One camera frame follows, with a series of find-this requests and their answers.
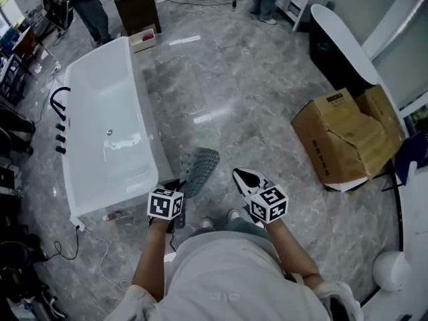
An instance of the white bathtub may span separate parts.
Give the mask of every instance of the white bathtub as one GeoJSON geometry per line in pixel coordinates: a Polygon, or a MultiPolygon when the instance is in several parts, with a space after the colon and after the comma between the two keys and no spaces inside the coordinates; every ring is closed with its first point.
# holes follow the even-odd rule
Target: white bathtub
{"type": "Polygon", "coordinates": [[[173,177],[127,37],[70,64],[65,85],[62,164],[72,217],[147,195],[173,177]]]}

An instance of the cardboard box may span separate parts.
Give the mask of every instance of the cardboard box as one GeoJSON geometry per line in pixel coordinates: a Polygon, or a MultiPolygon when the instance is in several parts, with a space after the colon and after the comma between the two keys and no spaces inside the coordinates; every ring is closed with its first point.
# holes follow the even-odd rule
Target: cardboard box
{"type": "Polygon", "coordinates": [[[380,85],[372,87],[356,99],[360,111],[379,121],[391,140],[391,157],[403,144],[405,133],[387,95],[380,85]]]}
{"type": "Polygon", "coordinates": [[[392,157],[382,124],[361,113],[346,88],[311,101],[292,126],[321,182],[339,191],[373,178],[392,157]]]}

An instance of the gray pants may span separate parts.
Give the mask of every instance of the gray pants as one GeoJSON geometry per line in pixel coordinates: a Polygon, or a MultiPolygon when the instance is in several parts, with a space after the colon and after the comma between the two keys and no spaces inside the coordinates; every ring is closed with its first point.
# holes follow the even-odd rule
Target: gray pants
{"type": "Polygon", "coordinates": [[[232,220],[232,222],[228,223],[224,229],[201,228],[195,231],[190,237],[214,231],[233,231],[248,233],[270,240],[268,233],[264,229],[254,225],[253,223],[245,221],[241,217],[237,217],[236,219],[232,220]]]}
{"type": "Polygon", "coordinates": [[[253,8],[251,12],[253,14],[259,14],[259,19],[269,20],[272,18],[272,12],[274,11],[276,0],[253,0],[253,8]]]}
{"type": "Polygon", "coordinates": [[[99,0],[75,1],[73,7],[94,41],[101,40],[104,44],[111,40],[108,33],[108,17],[99,0]]]}

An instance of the white sleeve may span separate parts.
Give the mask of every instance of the white sleeve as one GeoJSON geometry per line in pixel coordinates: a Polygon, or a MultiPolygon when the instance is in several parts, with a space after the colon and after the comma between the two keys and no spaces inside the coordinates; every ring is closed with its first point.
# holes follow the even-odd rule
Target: white sleeve
{"type": "Polygon", "coordinates": [[[145,321],[156,300],[140,286],[130,286],[125,297],[104,321],[145,321]]]}

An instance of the white round object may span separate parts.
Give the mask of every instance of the white round object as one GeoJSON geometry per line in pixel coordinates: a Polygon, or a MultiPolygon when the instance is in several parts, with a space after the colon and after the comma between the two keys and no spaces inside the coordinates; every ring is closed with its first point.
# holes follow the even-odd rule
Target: white round object
{"type": "Polygon", "coordinates": [[[383,290],[398,292],[406,284],[410,274],[411,268],[404,252],[383,252],[374,260],[373,278],[383,290]]]}

